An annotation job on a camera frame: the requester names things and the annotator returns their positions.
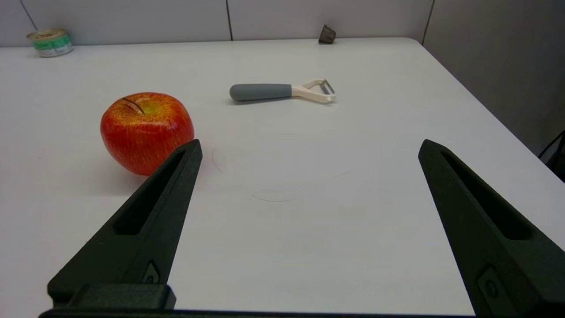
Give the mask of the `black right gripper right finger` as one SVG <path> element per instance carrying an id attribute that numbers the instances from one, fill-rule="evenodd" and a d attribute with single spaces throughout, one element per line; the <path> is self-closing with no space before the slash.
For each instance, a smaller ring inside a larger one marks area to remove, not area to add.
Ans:
<path id="1" fill-rule="evenodd" d="M 418 160 L 478 317 L 562 318 L 565 253 L 450 149 Z"/>

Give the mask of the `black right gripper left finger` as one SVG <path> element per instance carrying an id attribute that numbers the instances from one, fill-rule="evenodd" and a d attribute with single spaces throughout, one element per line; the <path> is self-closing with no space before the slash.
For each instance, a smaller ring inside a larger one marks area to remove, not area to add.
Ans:
<path id="1" fill-rule="evenodd" d="M 178 147 L 48 283 L 54 308 L 172 309 L 168 278 L 203 159 Z"/>

